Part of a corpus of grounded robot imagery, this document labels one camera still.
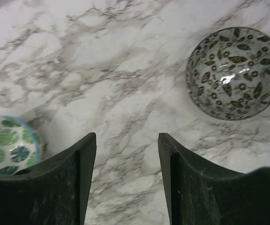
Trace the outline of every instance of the white bowl with green leaves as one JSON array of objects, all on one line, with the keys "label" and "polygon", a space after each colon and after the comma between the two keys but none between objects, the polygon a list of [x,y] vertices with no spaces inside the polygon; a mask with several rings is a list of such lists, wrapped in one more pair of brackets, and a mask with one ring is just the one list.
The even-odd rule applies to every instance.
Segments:
[{"label": "white bowl with green leaves", "polygon": [[0,176],[40,162],[43,145],[41,135],[23,120],[0,116]]}]

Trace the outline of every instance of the black plastic part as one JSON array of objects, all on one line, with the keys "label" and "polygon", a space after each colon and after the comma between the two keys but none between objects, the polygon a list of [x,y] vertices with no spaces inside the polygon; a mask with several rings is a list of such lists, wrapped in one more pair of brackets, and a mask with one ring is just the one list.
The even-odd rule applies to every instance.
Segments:
[{"label": "black plastic part", "polygon": [[90,133],[39,164],[0,176],[0,225],[83,225],[95,156]]},{"label": "black plastic part", "polygon": [[235,172],[169,134],[158,147],[171,225],[270,225],[270,167]]}]

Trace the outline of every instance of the patterned bowl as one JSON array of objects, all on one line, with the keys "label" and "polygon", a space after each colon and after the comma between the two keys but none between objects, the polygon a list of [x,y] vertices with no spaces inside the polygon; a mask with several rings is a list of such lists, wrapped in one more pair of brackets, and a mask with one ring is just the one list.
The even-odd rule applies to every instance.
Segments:
[{"label": "patterned bowl", "polygon": [[270,37],[246,27],[215,32],[191,54],[186,83],[193,102],[222,120],[243,120],[270,105]]},{"label": "patterned bowl", "polygon": [[0,116],[0,176],[13,175],[38,163],[43,145],[41,135],[24,121]]}]

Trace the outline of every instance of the blue rim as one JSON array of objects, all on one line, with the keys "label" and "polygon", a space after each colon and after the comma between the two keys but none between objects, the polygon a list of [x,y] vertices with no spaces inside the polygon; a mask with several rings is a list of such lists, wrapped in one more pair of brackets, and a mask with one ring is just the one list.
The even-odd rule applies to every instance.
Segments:
[{"label": "blue rim", "polygon": [[24,122],[22,119],[20,119],[16,116],[0,116],[0,118],[13,118],[13,119],[17,120],[19,123],[21,123],[28,130],[28,132],[31,134],[31,137],[34,140],[34,144],[35,144],[36,164],[39,163],[39,144],[38,144],[38,141],[36,139],[34,132],[32,131],[32,128],[26,122]]}]

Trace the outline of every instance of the white marble surface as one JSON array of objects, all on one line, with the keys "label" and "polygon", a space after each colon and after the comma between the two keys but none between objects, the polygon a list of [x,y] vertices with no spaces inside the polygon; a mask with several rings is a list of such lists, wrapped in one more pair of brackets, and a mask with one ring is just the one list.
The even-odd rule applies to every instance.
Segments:
[{"label": "white marble surface", "polygon": [[270,35],[270,0],[0,0],[0,115],[31,120],[49,156],[96,132],[86,225],[168,225],[159,132],[236,171],[270,165],[270,107],[222,122],[186,91],[193,48],[231,26]]}]

